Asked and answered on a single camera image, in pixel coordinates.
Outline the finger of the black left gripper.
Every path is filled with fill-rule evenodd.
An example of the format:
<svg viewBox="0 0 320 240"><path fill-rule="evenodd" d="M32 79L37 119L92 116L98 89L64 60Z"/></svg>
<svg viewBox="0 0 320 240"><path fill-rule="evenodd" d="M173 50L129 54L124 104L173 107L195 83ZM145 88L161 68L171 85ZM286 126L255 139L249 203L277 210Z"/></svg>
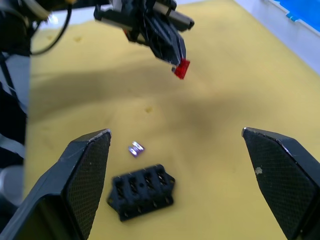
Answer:
<svg viewBox="0 0 320 240"><path fill-rule="evenodd" d="M169 64L180 64L186 56L184 41L177 29L167 21L159 21L160 59Z"/></svg>
<svg viewBox="0 0 320 240"><path fill-rule="evenodd" d="M143 21L144 39L153 54L171 65L179 64L179 50L174 30L161 19L145 19Z"/></svg>

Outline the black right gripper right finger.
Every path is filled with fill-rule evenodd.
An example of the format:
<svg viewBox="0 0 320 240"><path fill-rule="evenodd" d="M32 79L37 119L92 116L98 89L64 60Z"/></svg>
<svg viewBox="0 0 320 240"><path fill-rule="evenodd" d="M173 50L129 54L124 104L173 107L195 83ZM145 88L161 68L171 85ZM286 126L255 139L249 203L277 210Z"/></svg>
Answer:
<svg viewBox="0 0 320 240"><path fill-rule="evenodd" d="M294 138L245 127L259 189L288 240L320 238L320 163Z"/></svg>

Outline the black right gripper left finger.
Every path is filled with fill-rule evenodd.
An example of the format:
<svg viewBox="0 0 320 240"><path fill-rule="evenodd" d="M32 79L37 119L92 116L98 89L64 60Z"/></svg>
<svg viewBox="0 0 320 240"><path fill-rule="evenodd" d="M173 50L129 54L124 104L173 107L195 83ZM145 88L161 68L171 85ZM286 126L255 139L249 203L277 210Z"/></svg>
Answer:
<svg viewBox="0 0 320 240"><path fill-rule="evenodd" d="M86 240L101 199L111 131L71 141L35 183L0 234L2 240Z"/></svg>

